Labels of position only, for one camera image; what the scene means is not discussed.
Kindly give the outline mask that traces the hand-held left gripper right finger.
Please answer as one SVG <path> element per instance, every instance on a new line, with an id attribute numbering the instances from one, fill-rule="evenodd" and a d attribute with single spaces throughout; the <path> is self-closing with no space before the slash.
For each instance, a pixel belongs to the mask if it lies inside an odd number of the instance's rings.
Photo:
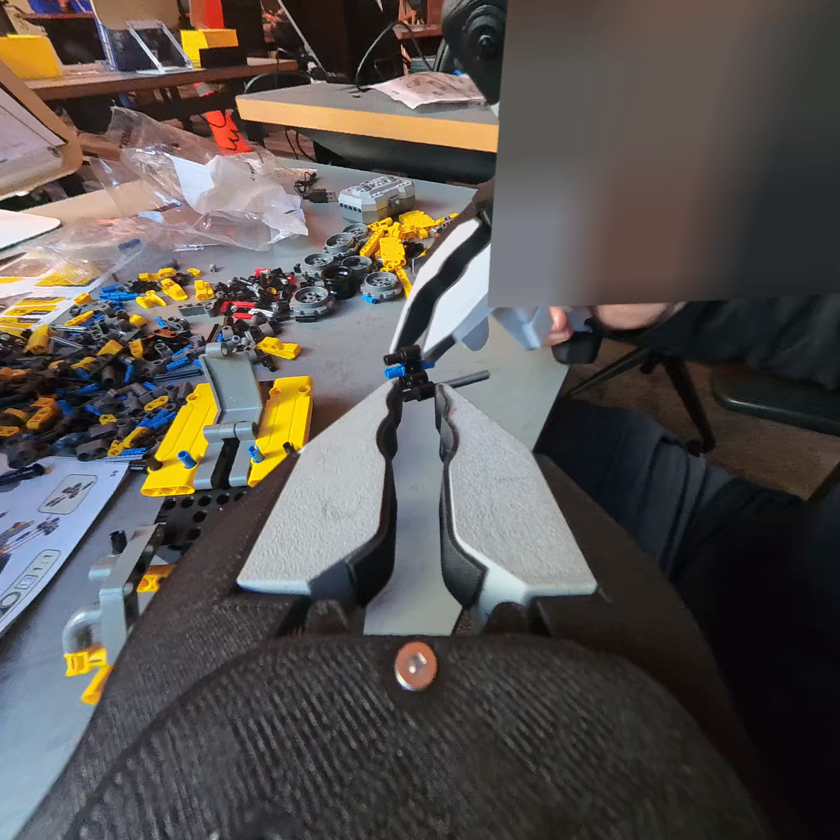
<path id="1" fill-rule="evenodd" d="M 537 460 L 450 385 L 435 392 L 444 583 L 483 627 L 501 604 L 588 597 L 596 578 Z"/>

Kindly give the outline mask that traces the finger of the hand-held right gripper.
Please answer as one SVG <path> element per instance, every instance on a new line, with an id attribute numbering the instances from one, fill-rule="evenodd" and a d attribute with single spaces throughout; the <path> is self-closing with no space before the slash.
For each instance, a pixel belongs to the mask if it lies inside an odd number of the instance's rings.
<path id="1" fill-rule="evenodd" d="M 422 359 L 434 364 L 457 344 L 478 352 L 489 339 L 490 245 L 465 268 L 455 284 L 437 299 L 421 342 Z"/>
<path id="2" fill-rule="evenodd" d="M 397 321 L 389 353 L 413 344 L 421 347 L 435 302 L 486 246 L 487 224 L 478 217 L 447 228 L 416 275 Z"/>

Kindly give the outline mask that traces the black connector piece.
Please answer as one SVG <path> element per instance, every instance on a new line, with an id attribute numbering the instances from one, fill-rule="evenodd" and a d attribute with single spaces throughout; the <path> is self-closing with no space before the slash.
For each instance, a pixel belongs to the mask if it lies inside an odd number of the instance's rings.
<path id="1" fill-rule="evenodd" d="M 383 357 L 386 380 L 397 382 L 404 403 L 422 402 L 435 395 L 436 384 L 427 371 L 434 368 L 433 362 L 425 361 L 422 349 L 413 344 L 388 353 Z"/>

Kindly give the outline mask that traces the person's right forearm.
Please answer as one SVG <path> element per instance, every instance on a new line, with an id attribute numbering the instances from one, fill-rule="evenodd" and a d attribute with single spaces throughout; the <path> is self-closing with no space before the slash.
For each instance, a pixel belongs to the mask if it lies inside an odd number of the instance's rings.
<path id="1" fill-rule="evenodd" d="M 839 295 L 593 307 L 616 340 L 700 364 L 744 364 L 839 388 Z"/>

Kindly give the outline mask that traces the grey desk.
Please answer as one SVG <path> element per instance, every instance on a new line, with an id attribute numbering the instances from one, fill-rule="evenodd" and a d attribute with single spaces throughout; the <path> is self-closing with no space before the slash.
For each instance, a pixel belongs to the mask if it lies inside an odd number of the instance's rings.
<path id="1" fill-rule="evenodd" d="M 311 434 L 316 436 L 384 381 L 400 302 L 372 305 L 354 297 L 314 323 L 292 323 L 284 337 L 302 347 L 283 375 L 309 375 L 314 384 Z M 537 442 L 566 369 L 549 350 L 525 351 L 496 322 L 482 350 L 458 345 L 436 367 L 440 382 L 489 370 L 488 381 L 465 388 L 467 398 L 510 434 Z M 376 633 L 443 632 L 453 627 L 456 602 L 444 586 L 437 522 L 442 466 L 434 407 L 410 403 L 398 430 L 396 564 L 391 582 L 371 606 L 365 629 Z M 92 675 L 69 679 L 60 636 L 67 619 L 95 600 L 90 567 L 109 550 L 114 530 L 151 524 L 161 503 L 141 496 L 141 476 L 127 478 L 62 571 L 2 636 L 1 837 L 15 838 L 63 770 L 86 728 L 92 707 L 81 703 Z"/>

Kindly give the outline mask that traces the person's right hand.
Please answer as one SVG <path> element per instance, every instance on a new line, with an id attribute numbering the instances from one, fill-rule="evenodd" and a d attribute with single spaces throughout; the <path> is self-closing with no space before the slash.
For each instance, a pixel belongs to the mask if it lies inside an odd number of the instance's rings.
<path id="1" fill-rule="evenodd" d="M 575 331 L 574 314 L 592 317 L 607 332 L 624 332 L 646 329 L 671 317 L 685 306 L 675 303 L 599 304 L 587 308 L 550 308 L 552 327 L 544 346 L 553 347 L 571 340 Z"/>

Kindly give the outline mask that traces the printed paper sheet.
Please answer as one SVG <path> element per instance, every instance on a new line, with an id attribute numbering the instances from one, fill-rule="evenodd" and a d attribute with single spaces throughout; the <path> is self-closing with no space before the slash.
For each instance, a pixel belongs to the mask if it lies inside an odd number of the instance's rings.
<path id="1" fill-rule="evenodd" d="M 380 82 L 371 89 L 411 110 L 487 104 L 473 80 L 463 73 L 421 71 Z"/>

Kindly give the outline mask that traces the yellow grey brick vehicle model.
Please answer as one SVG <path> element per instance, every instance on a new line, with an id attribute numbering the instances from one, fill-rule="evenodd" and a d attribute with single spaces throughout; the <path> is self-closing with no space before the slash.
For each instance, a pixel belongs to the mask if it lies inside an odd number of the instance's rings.
<path id="1" fill-rule="evenodd" d="M 204 381 L 187 395 L 162 441 L 145 460 L 141 488 L 161 501 L 159 519 L 127 537 L 112 535 L 108 557 L 89 579 L 98 600 L 80 609 L 62 636 L 66 677 L 92 676 L 81 702 L 95 707 L 133 626 L 141 598 L 152 596 L 175 569 L 156 562 L 160 548 L 184 551 L 289 455 L 305 445 L 312 421 L 309 375 L 258 381 L 254 365 L 229 343 L 202 357 Z"/>

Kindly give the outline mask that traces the black rounded device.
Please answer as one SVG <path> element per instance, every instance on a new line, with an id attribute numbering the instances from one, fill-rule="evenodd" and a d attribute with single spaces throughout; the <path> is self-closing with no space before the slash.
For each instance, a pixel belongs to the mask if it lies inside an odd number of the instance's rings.
<path id="1" fill-rule="evenodd" d="M 445 1 L 444 42 L 490 106 L 499 103 L 508 1 Z"/>

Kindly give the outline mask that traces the pile of loose building pieces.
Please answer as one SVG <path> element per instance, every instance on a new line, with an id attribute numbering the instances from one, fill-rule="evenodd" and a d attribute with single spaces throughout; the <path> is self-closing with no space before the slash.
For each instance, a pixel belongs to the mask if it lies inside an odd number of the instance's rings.
<path id="1" fill-rule="evenodd" d="M 360 293 L 374 301 L 373 268 L 387 245 L 419 247 L 456 218 L 411 212 L 343 232 L 349 250 L 324 249 L 296 264 L 212 282 L 177 259 L 75 300 L 64 321 L 2 332 L 2 485 L 44 474 L 49 456 L 79 461 L 147 459 L 186 396 L 177 383 L 203 374 L 215 344 L 276 371 L 299 357 L 287 323 L 314 323 Z"/>

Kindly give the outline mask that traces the black office chair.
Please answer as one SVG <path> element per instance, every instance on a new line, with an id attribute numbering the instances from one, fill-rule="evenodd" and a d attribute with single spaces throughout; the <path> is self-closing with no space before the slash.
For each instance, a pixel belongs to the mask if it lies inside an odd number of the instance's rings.
<path id="1" fill-rule="evenodd" d="M 628 371 L 650 375 L 661 368 L 675 389 L 679 400 L 694 424 L 698 438 L 690 440 L 694 455 L 705 455 L 717 444 L 707 413 L 690 376 L 688 363 L 678 355 L 643 346 L 607 365 L 570 391 L 578 396 Z M 710 373 L 711 392 L 724 410 L 785 426 L 837 438 L 839 436 L 839 394 L 818 385 L 790 381 L 782 377 L 752 371 L 738 364 L 714 366 Z"/>

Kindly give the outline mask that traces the open instruction booklet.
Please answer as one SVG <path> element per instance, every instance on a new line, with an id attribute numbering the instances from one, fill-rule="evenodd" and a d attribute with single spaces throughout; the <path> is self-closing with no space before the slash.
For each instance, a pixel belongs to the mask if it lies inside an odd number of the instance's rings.
<path id="1" fill-rule="evenodd" d="M 1 633 L 34 603 L 119 491 L 126 462 L 49 457 L 1 499 Z"/>

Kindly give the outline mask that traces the person's black jacket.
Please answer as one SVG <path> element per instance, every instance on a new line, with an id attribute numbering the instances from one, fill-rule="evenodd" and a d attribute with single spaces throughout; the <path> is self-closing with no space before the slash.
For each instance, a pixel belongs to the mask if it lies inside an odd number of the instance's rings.
<path id="1" fill-rule="evenodd" d="M 812 501 L 732 479 L 666 574 L 789 807 L 838 838 L 838 492 Z"/>

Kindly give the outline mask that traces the yellow black sticker sheet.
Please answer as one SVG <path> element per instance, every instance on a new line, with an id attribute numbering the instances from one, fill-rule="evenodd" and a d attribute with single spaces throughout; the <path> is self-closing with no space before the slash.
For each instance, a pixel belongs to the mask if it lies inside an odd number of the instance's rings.
<path id="1" fill-rule="evenodd" d="M 24 257 L 1 269 L 1 330 L 20 334 L 52 323 L 99 282 L 87 264 Z"/>

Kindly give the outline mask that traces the white flat stand base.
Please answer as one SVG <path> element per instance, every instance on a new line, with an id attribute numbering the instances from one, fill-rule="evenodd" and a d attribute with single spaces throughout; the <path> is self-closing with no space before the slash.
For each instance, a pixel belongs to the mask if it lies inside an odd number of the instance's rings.
<path id="1" fill-rule="evenodd" d="M 34 238 L 47 235 L 61 226 L 57 218 L 1 209 L 2 251 L 19 246 Z"/>

